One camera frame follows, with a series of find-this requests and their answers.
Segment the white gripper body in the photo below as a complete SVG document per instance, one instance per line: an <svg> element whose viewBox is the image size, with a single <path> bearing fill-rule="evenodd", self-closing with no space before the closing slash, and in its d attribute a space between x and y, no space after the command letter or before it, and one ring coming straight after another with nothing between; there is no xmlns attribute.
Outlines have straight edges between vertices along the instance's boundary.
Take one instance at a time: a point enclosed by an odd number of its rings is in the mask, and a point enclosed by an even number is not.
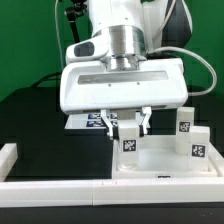
<svg viewBox="0 0 224 224"><path fill-rule="evenodd" d="M107 71L100 61L72 63L61 77L60 106L66 114L178 108L187 98L180 59L142 61L132 71Z"/></svg>

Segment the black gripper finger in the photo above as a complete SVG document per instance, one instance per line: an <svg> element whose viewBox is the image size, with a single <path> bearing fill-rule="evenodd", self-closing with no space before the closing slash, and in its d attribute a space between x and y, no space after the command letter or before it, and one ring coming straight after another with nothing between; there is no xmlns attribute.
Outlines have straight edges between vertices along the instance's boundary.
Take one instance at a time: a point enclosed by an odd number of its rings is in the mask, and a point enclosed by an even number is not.
<svg viewBox="0 0 224 224"><path fill-rule="evenodd" d="M107 127L107 135L112 140L118 140L119 139L118 128L114 126L108 118L108 116L110 115L110 111L103 109L100 111L100 115L101 115L102 122Z"/></svg>
<svg viewBox="0 0 224 224"><path fill-rule="evenodd" d="M142 118L142 121L141 121L141 124L139 125L140 136L145 136L148 133L147 125L149 124L151 115L152 115L152 109L150 107L141 108L140 117Z"/></svg>

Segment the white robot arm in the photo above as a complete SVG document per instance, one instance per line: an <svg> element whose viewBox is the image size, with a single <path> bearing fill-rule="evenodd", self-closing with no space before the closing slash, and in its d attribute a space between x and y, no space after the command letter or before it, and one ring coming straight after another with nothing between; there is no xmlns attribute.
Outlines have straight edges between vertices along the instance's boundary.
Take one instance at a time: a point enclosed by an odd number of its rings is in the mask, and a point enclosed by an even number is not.
<svg viewBox="0 0 224 224"><path fill-rule="evenodd" d="M83 0L91 37L66 50L60 85L64 113L98 112L112 138L121 136L110 112L139 110L142 135L155 109L178 108L187 98L183 62L155 53L183 48L193 24L184 0Z"/></svg>

